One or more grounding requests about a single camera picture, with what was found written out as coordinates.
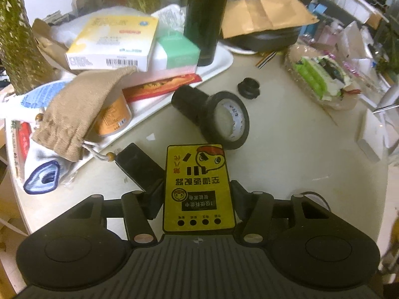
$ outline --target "drawstring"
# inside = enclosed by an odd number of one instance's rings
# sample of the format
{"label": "drawstring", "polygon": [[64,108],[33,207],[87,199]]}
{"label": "drawstring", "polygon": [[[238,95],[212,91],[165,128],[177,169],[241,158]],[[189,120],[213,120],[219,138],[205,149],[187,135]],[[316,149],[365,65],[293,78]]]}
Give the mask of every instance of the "drawstring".
{"label": "drawstring", "polygon": [[95,158],[99,160],[103,160],[105,162],[113,162],[115,161],[115,154],[112,152],[107,153],[106,155],[102,155],[99,152],[94,150],[94,147],[97,146],[96,143],[89,142],[87,140],[83,141],[82,147],[90,152]]}

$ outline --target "black bottle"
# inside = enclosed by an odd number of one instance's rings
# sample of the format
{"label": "black bottle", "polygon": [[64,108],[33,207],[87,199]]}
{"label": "black bottle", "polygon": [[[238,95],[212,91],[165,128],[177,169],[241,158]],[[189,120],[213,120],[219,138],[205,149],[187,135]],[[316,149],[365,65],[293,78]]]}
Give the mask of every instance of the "black bottle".
{"label": "black bottle", "polygon": [[198,66],[213,62],[227,0],[188,0],[184,35],[201,50]]}

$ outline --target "table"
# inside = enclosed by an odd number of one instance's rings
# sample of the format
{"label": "table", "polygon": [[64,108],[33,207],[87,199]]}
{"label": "table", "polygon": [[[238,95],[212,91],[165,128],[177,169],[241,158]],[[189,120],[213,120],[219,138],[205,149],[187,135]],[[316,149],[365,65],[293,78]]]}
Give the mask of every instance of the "table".
{"label": "table", "polygon": [[[238,180],[249,192],[266,191],[276,199],[316,191],[336,215],[376,240],[384,211],[388,160],[385,155],[373,163],[356,144],[366,107],[358,102],[351,111],[327,112],[297,87],[282,57],[275,57],[261,70],[255,68],[257,61],[256,57],[235,56],[230,69],[199,87],[209,94],[221,90],[238,94],[237,85],[245,77],[261,84],[257,99],[242,98],[251,128],[244,146],[226,151],[230,179]],[[151,134],[155,140],[147,139]],[[169,105],[103,153],[122,150],[132,142],[165,168],[167,146],[205,140],[194,124]],[[34,232],[92,194],[117,199],[137,189],[115,163],[91,160],[70,185],[35,196],[16,187],[15,195],[28,231]],[[162,211],[150,224],[159,239]],[[122,219],[109,219],[108,228],[126,239]]]}

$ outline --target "cartoon face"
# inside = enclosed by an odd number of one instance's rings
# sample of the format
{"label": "cartoon face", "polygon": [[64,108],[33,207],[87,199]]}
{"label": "cartoon face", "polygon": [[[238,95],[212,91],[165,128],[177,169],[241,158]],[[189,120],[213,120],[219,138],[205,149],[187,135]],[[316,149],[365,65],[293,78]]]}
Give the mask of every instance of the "cartoon face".
{"label": "cartoon face", "polygon": [[172,199],[181,202],[187,198],[187,191],[181,188],[174,189],[172,191]]}
{"label": "cartoon face", "polygon": [[197,149],[196,162],[198,166],[204,167],[206,172],[218,170],[226,164],[224,151],[215,146],[201,146]]}

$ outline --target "roll of black tape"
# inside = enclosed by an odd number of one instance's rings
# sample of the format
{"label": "roll of black tape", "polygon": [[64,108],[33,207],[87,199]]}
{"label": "roll of black tape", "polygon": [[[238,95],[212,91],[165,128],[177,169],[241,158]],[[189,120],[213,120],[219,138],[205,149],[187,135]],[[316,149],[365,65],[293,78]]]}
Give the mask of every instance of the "roll of black tape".
{"label": "roll of black tape", "polygon": [[236,150],[248,138],[248,111],[240,98],[231,92],[221,91],[209,96],[183,85],[173,94],[172,106],[200,127],[202,135],[211,144]]}

